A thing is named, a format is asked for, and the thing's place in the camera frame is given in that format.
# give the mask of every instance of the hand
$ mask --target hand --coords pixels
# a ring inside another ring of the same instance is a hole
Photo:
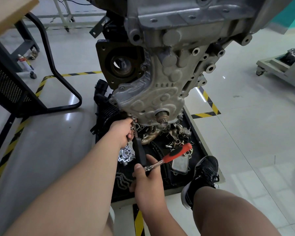
[[[131,123],[132,119],[127,118],[115,121],[110,125],[109,132],[120,140],[120,148],[125,147],[128,141],[133,139],[133,130],[130,129]]]
[[[146,156],[151,164],[157,162],[151,155]],[[144,220],[148,221],[167,213],[161,168],[156,167],[151,170],[147,177],[141,164],[136,164],[132,175],[136,177],[136,180],[132,182],[129,190],[135,193],[135,199]]]

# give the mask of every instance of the black screwdriver handle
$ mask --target black screwdriver handle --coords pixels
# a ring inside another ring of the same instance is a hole
[[[141,144],[141,138],[133,138],[132,147],[135,153],[136,162],[140,163],[143,167],[146,167],[147,158],[143,146]]]

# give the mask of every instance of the forearm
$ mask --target forearm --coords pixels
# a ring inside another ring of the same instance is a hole
[[[100,235],[114,187],[120,150],[116,142],[108,132],[30,205],[7,235]]]
[[[168,209],[152,216],[143,216],[151,236],[187,236]]]

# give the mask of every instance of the person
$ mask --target person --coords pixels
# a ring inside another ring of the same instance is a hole
[[[117,157],[133,138],[131,123],[131,119],[114,122],[86,157],[37,197],[5,235],[112,235],[109,210]],[[157,162],[150,155],[147,160]],[[193,210],[200,234],[279,236],[267,217],[249,202],[215,189],[217,172],[216,158],[206,156],[181,193],[183,205]],[[160,167],[147,177],[143,167],[136,164],[133,176],[136,181],[130,190],[135,192],[150,234],[186,235],[166,206]]]

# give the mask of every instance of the red ratchet handle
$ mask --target red ratchet handle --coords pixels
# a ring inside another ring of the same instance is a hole
[[[187,151],[189,151],[192,148],[192,145],[190,143],[183,144],[177,149],[171,151],[169,154],[163,157],[164,163],[168,163],[177,157],[181,156],[182,154],[185,154]]]

